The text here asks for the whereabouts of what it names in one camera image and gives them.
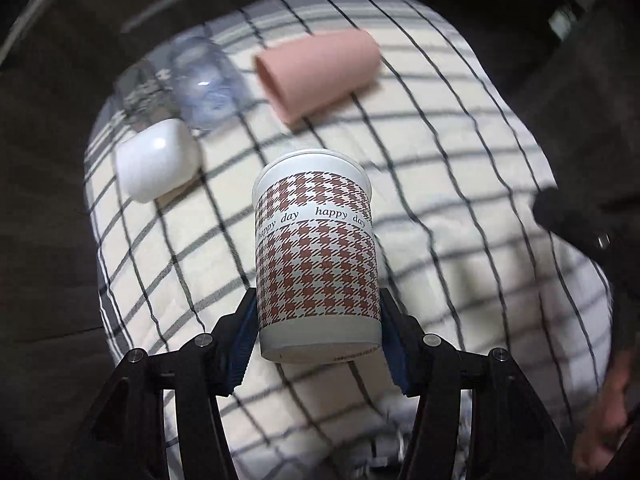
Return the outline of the person hand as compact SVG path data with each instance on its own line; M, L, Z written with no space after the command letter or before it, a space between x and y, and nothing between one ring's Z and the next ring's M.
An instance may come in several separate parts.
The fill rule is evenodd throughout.
M612 357L597 400L574 444L573 463L580 476L604 471L623 441L628 419L625 396L635 360L632 350Z

